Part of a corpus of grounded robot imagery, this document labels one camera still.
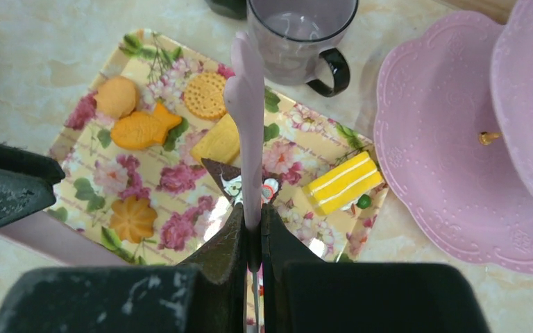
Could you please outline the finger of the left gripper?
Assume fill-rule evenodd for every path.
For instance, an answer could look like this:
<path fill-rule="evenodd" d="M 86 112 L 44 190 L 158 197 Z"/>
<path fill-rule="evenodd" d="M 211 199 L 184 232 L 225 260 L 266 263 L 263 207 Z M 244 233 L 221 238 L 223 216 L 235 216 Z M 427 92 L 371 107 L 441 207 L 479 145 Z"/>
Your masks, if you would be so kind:
<path fill-rule="evenodd" d="M 64 178 L 53 158 L 0 144 L 0 228 L 52 206 Z"/>

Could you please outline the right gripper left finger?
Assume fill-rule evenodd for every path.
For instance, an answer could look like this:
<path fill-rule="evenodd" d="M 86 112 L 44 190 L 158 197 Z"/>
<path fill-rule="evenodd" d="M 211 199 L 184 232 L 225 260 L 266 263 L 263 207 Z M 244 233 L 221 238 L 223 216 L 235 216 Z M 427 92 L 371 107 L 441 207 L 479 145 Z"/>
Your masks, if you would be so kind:
<path fill-rule="evenodd" d="M 186 332 L 245 332 L 248 235 L 241 204 L 224 226 L 183 260 L 198 269 Z"/>

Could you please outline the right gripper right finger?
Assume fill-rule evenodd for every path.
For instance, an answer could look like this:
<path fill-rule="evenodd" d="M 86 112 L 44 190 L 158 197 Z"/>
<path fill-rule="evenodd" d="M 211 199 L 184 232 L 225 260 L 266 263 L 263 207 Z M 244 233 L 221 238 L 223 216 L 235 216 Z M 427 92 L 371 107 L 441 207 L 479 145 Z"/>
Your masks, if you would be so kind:
<path fill-rule="evenodd" d="M 261 250 L 266 332 L 321 332 L 318 310 L 330 292 L 329 264 L 299 241 L 267 204 L 261 215 Z"/>

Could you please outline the chocolate triangle cake slice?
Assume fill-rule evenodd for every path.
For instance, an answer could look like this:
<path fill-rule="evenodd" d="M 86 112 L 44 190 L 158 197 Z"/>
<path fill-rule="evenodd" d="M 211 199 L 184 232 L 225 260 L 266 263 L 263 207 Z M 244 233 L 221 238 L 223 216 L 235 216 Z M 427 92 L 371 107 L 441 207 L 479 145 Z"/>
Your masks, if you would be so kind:
<path fill-rule="evenodd" d="M 240 168 L 207 158 L 202 158 L 201 164 L 232 206 L 242 203 L 242 175 Z M 275 200 L 281 188 L 282 183 L 278 175 L 274 173 L 264 174 L 262 176 L 261 204 L 267 204 Z"/>

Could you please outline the pink silicone tongs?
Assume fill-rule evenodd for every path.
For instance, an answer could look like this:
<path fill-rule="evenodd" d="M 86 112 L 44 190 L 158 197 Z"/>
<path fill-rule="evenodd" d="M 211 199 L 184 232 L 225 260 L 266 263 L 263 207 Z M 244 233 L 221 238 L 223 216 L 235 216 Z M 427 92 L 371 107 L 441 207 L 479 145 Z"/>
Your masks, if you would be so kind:
<path fill-rule="evenodd" d="M 264 137 L 264 74 L 262 58 L 248 33 L 238 31 L 232 41 L 230 61 L 235 73 L 226 81 L 223 99 L 239 133 L 242 204 L 248 230 L 248 269 L 253 279 L 256 325 L 260 325 L 257 272 L 262 263 L 262 145 Z"/>

